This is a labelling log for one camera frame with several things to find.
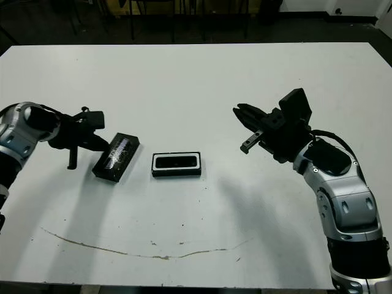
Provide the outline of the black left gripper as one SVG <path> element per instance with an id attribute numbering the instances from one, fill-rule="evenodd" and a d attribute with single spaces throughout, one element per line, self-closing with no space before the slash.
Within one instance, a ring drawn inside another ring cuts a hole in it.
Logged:
<path id="1" fill-rule="evenodd" d="M 75 116 L 62 115 L 59 132 L 48 141 L 52 148 L 68 149 L 69 163 L 67 168 L 77 168 L 78 148 L 90 151 L 106 151 L 110 144 L 94 132 L 98 129 L 98 112 L 82 111 Z"/>

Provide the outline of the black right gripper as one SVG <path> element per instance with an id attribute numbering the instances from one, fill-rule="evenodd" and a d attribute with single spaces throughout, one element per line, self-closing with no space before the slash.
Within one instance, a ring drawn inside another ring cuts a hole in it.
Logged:
<path id="1" fill-rule="evenodd" d="M 293 162 L 299 152 L 312 140 L 309 118 L 275 108 L 271 113 L 249 105 L 239 104 L 233 108 L 241 124 L 252 132 L 241 147 L 248 154 L 259 145 L 273 155 L 279 163 Z"/>

